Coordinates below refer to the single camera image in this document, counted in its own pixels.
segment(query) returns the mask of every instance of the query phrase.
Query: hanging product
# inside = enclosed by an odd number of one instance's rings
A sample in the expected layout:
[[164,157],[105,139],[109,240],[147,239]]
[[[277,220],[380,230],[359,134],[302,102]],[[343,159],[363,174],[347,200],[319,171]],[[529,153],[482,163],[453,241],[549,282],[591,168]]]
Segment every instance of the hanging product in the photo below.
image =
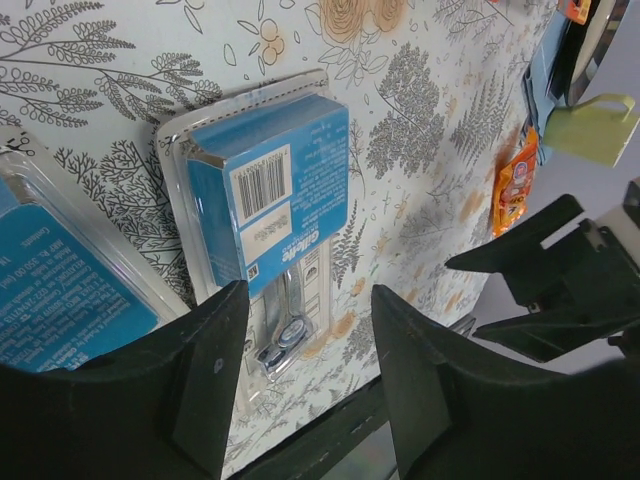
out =
[[43,146],[0,131],[0,363],[74,369],[188,312]]
[[314,71],[221,100],[158,131],[196,300],[249,282],[237,406],[246,411],[331,328],[331,238],[347,220],[346,107]]
[[535,177],[538,135],[529,128],[525,146],[500,172],[493,189],[493,234],[499,237],[527,211]]

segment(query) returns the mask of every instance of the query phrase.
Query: barcode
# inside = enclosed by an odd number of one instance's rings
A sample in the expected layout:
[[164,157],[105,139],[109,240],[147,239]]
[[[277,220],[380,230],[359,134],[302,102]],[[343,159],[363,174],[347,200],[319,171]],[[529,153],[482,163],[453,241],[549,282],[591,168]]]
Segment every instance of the barcode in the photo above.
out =
[[238,174],[238,186],[242,213],[247,219],[284,197],[286,189],[282,152]]
[[248,272],[249,280],[253,280],[258,275],[260,275],[260,270],[258,269],[258,264],[256,263],[251,268],[249,268],[249,272]]

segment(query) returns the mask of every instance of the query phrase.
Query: gillette logo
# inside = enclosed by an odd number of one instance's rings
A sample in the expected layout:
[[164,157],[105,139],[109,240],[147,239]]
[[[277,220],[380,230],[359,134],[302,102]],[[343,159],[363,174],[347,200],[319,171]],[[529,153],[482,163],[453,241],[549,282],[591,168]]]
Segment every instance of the gillette logo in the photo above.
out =
[[314,230],[306,237],[303,237],[302,239],[283,249],[284,254],[282,255],[282,263],[290,262],[298,253],[306,251],[311,245],[318,241],[319,237],[320,232],[318,230]]

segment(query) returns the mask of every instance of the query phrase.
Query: blue package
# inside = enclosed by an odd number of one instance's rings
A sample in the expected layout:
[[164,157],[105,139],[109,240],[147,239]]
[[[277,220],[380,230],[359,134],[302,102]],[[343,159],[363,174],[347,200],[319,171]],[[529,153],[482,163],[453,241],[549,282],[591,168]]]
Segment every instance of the blue package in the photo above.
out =
[[150,332],[156,315],[51,214],[0,179],[0,363],[73,369]]
[[0,363],[74,369],[189,309],[37,140],[0,146]]
[[187,171],[216,283],[251,296],[344,226],[349,114],[320,95],[191,134]]

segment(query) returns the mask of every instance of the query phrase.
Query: light green mug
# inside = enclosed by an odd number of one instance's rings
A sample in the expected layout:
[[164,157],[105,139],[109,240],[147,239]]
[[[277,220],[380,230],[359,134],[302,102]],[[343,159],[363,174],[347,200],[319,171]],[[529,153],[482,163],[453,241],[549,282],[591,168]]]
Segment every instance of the light green mug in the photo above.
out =
[[[595,106],[601,102],[622,103],[626,110]],[[542,143],[615,167],[640,121],[640,115],[632,112],[635,104],[629,95],[603,93],[574,107],[556,108],[551,112]]]

